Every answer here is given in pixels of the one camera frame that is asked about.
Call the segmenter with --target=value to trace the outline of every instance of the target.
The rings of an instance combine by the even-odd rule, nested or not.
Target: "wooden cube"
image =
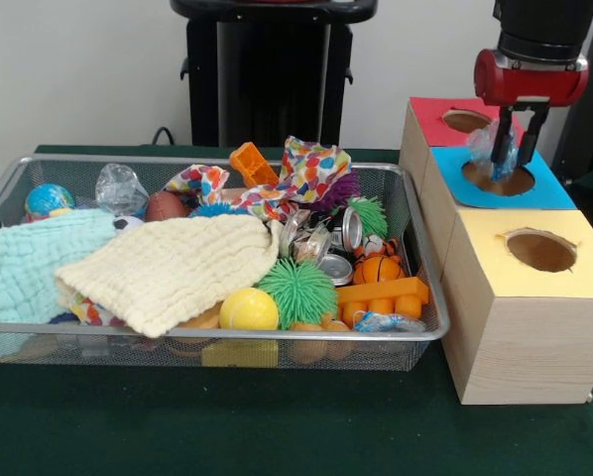
[[[499,187],[484,182],[481,175],[474,174],[474,168],[472,175],[464,174],[471,154],[462,146],[470,132],[497,117],[498,108],[485,106],[477,98],[412,98],[409,102],[400,165],[414,179],[439,273],[443,272],[460,209],[575,209],[539,154],[526,172],[520,171]],[[516,133],[519,141],[523,133],[519,124]]]
[[[586,401],[593,230],[580,211],[459,210],[442,285],[462,404]]]

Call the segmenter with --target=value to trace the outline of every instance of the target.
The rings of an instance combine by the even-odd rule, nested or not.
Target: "black cable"
[[[158,144],[158,140],[160,139],[160,136],[162,135],[163,132],[165,134],[167,134],[167,137],[169,138],[169,144],[174,146],[176,144],[174,135],[171,133],[169,128],[164,127],[164,126],[156,131],[156,135],[154,136],[153,140],[151,141],[151,145],[155,146],[156,144]]]

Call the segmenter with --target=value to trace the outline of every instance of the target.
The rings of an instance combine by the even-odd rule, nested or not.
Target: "clear plastic bag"
[[[140,214],[149,201],[149,194],[136,173],[127,166],[107,164],[96,182],[96,202],[100,208],[116,216]]]
[[[477,170],[491,181],[502,181],[509,178],[517,166],[517,154],[519,148],[515,145],[515,131],[511,129],[510,146],[506,161],[497,166],[491,161],[495,138],[499,121],[493,121],[484,129],[473,131],[466,139],[466,145],[471,151],[471,162],[475,164]]]
[[[379,314],[362,312],[362,319],[354,326],[359,332],[424,332],[426,326],[421,320],[409,319],[401,314]]]

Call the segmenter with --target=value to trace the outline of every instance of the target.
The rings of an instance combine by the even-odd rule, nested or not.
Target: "green spiky ball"
[[[279,260],[257,287],[277,304],[283,330],[297,321],[320,324],[326,312],[336,314],[334,284],[313,263],[297,265],[292,259]]]
[[[373,198],[351,198],[349,204],[360,215],[363,222],[363,236],[378,235],[387,239],[387,216],[383,202]]]

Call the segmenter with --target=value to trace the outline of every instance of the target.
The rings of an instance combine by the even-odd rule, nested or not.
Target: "metal basket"
[[[35,155],[0,179],[0,227],[21,223],[26,196],[42,183],[67,188],[77,204],[94,202],[94,186],[110,162],[131,167],[149,193],[189,163],[229,169],[226,160]],[[428,343],[449,325],[442,289],[410,176],[398,167],[355,164],[362,192],[383,200],[391,237],[403,243],[408,276],[430,287],[425,332],[293,332],[175,328],[147,339],[130,328],[70,324],[0,323],[0,362],[36,364],[266,367],[337,370],[410,370]],[[231,174],[227,186],[242,186]]]

